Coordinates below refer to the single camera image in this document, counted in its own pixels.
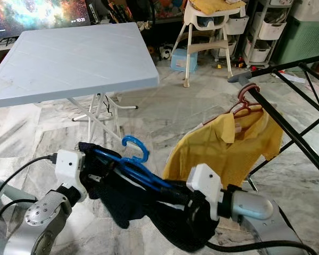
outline black metal rack bar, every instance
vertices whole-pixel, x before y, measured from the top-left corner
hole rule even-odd
[[[277,65],[277,66],[269,67],[262,70],[257,70],[254,72],[238,74],[229,78],[228,81],[240,82],[241,85],[245,86],[249,83],[248,79],[252,77],[257,77],[257,76],[269,74],[269,73],[275,73],[283,82],[285,82],[296,93],[301,95],[303,99],[305,99],[308,103],[310,103],[319,112],[319,97],[315,91],[315,88],[312,84],[309,74],[311,74],[313,77],[317,78],[318,80],[319,80],[319,75],[315,73],[314,71],[312,71],[306,65],[306,64],[318,62],[318,61],[319,61],[319,56],[311,57],[311,58],[302,59],[302,60],[294,61],[287,64],[282,64],[282,65]],[[297,86],[295,86],[291,81],[289,81],[285,76],[283,76],[279,72],[279,70],[288,69],[288,68],[296,67],[296,66],[300,67],[303,70],[317,103],[314,100],[312,100],[310,97],[308,97],[304,92],[302,92]],[[295,143],[319,170],[319,155],[313,150],[313,148],[303,138],[303,135],[308,133],[310,130],[312,130],[314,127],[316,127],[319,124],[319,118],[299,134],[288,123],[288,121],[285,118],[283,118],[282,115],[256,89],[250,89],[248,90],[248,92],[258,101],[258,103],[262,105],[262,107],[268,112],[268,114],[278,123],[278,125],[283,129],[283,131],[291,138],[291,141],[285,144],[280,149],[279,153],[282,153],[288,147],[290,147],[292,144]],[[251,185],[251,187],[253,188],[253,190],[257,190],[257,189],[253,181],[251,180],[251,176],[255,174],[258,170],[260,170],[263,166],[265,166],[268,162],[269,162],[268,160],[262,162],[260,165],[255,167],[247,176],[247,180],[249,184]]]

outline white high chair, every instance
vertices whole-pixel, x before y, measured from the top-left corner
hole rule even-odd
[[[187,2],[187,6],[186,6],[186,10],[184,12],[184,24],[183,27],[181,29],[181,32],[175,42],[174,48],[171,52],[170,58],[172,57],[172,54],[174,53],[174,51],[177,48],[178,43],[181,40],[181,37],[183,35],[184,29],[186,28],[186,26],[189,25],[189,33],[188,33],[188,50],[187,50],[187,62],[186,62],[186,79],[184,81],[183,86],[184,87],[189,87],[189,66],[190,66],[190,54],[194,53],[194,52],[199,52],[201,50],[207,50],[207,49],[214,49],[214,48],[223,48],[226,51],[226,59],[227,59],[227,67],[228,67],[228,78],[233,76],[232,74],[232,70],[231,70],[231,64],[230,64],[230,55],[229,55],[229,49],[228,49],[228,39],[227,39],[227,33],[225,30],[225,24],[229,18],[229,15],[231,14],[236,14],[240,12],[240,16],[243,17],[245,16],[245,8],[236,8],[236,9],[232,9],[232,10],[226,10],[226,11],[219,11],[219,12],[214,12],[211,15],[206,15],[201,11],[198,11],[197,9],[195,9],[192,4],[188,1]],[[208,23],[208,25],[206,27],[201,27],[198,23],[197,23],[197,16],[199,17],[219,17],[219,16],[223,16],[224,19],[220,24],[214,24],[213,21],[210,21]],[[223,40],[217,40],[217,41],[213,41],[214,40],[214,36],[211,36],[209,39],[209,43],[206,44],[191,44],[191,37],[192,37],[192,25],[195,26],[195,28],[197,30],[200,31],[206,31],[206,30],[216,30],[216,29],[221,29],[223,30]]]

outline galaxy wallpaper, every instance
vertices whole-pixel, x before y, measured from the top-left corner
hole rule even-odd
[[[0,0],[0,38],[25,30],[87,25],[85,0]]]

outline yellow collared shirt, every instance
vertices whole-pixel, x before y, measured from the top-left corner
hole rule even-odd
[[[270,160],[279,154],[282,133],[265,110],[235,119],[233,113],[222,114],[179,141],[163,178],[186,181],[192,167],[206,163],[221,177],[224,188],[240,186],[260,155]]]

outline black cloth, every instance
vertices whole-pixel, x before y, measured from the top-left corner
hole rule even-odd
[[[214,235],[218,222],[210,219],[209,203],[200,194],[192,193],[182,182],[169,181],[177,193],[191,195],[193,203],[186,210],[175,209],[159,202],[161,194],[135,186],[112,171],[118,165],[108,158],[97,156],[94,149],[103,150],[121,157],[114,151],[91,143],[79,143],[79,149],[86,154],[82,175],[103,176],[100,183],[82,176],[91,199],[100,198],[112,218],[121,228],[128,228],[129,221],[147,215],[158,230],[178,248],[194,252],[205,246]]]

